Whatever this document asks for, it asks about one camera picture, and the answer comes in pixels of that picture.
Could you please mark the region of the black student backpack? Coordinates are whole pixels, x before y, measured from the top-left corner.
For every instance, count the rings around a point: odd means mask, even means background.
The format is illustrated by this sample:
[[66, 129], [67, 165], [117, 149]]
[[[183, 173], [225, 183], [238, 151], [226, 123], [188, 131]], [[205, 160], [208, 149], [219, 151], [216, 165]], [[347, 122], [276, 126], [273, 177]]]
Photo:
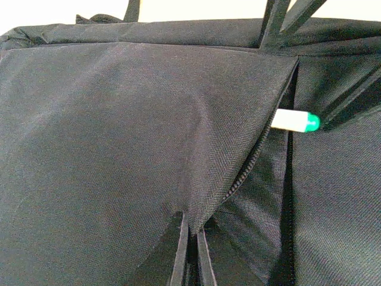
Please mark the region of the black student backpack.
[[139, 10], [1, 36], [1, 284], [128, 285], [182, 212], [170, 285], [204, 285], [204, 228], [264, 285], [379, 285], [380, 23], [259, 49], [263, 18]]

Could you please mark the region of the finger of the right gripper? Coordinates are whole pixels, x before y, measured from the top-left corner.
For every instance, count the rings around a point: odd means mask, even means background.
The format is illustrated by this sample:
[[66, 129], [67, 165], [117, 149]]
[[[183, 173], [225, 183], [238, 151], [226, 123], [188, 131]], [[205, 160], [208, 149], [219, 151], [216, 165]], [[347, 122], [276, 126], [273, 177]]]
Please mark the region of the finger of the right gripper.
[[280, 33], [295, 33], [326, 0], [297, 0], [286, 13]]
[[280, 30], [290, 0], [268, 0], [259, 37], [259, 49], [273, 49], [280, 41]]

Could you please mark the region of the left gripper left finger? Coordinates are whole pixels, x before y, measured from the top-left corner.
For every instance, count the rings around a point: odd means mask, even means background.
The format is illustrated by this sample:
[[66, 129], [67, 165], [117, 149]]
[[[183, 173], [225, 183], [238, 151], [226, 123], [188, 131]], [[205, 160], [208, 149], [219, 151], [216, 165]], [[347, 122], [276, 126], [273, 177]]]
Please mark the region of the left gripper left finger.
[[188, 225], [184, 218], [182, 212], [171, 218], [159, 243], [129, 278], [128, 285], [170, 285], [179, 242], [183, 243], [182, 256], [186, 256]]

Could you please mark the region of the silver pen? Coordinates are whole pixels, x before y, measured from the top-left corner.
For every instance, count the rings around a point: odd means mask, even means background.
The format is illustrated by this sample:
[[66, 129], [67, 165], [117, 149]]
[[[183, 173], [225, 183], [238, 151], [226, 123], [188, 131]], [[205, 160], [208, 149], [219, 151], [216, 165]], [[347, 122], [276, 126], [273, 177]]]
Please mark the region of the silver pen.
[[278, 108], [271, 128], [302, 133], [315, 132], [320, 128], [320, 118], [307, 111]]

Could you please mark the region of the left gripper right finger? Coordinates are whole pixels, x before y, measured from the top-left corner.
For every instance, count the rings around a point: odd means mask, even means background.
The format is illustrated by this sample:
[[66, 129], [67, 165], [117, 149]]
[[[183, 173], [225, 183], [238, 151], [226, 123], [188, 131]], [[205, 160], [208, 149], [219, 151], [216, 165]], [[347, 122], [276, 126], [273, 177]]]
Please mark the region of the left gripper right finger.
[[219, 228], [204, 228], [198, 242], [204, 285], [264, 285]]

